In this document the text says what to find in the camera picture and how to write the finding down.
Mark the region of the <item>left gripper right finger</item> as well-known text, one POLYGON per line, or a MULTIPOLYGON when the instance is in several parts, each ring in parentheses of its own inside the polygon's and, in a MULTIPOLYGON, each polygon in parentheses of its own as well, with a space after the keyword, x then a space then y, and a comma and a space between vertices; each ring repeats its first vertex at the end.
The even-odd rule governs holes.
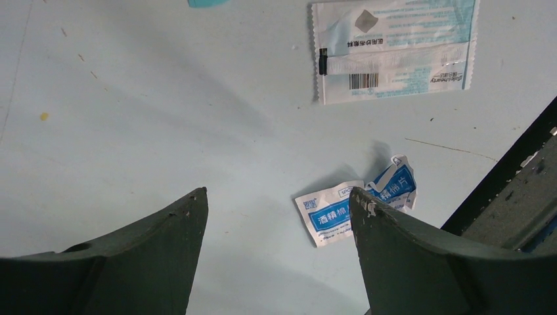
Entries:
POLYGON ((461 238, 362 188, 349 210, 371 314, 556 313, 556 255, 461 238))

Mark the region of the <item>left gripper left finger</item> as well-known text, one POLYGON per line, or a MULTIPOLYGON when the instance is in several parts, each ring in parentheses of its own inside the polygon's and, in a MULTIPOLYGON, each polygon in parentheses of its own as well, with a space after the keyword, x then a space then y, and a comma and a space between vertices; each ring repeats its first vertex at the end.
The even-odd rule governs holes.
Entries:
POLYGON ((185 314, 208 220, 204 187, 60 253, 1 259, 2 314, 185 314))

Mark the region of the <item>blue white sachet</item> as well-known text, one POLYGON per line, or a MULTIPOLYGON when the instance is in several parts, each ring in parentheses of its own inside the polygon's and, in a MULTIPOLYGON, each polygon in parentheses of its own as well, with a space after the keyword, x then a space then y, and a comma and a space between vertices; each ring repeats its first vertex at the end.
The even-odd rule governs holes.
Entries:
POLYGON ((414 170, 407 156, 391 157, 390 165, 373 181, 343 182, 333 188, 300 196, 294 200, 317 247, 353 235, 349 210, 349 195, 354 188, 362 188, 392 208, 407 212, 414 209, 417 190, 414 170))

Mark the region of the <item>teal wrapper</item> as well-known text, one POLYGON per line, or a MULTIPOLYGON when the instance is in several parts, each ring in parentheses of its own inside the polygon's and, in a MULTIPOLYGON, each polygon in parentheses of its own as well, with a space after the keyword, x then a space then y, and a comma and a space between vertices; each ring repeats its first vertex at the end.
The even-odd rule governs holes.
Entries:
POLYGON ((195 9, 210 8, 226 3, 228 0, 188 0, 189 7, 195 9))

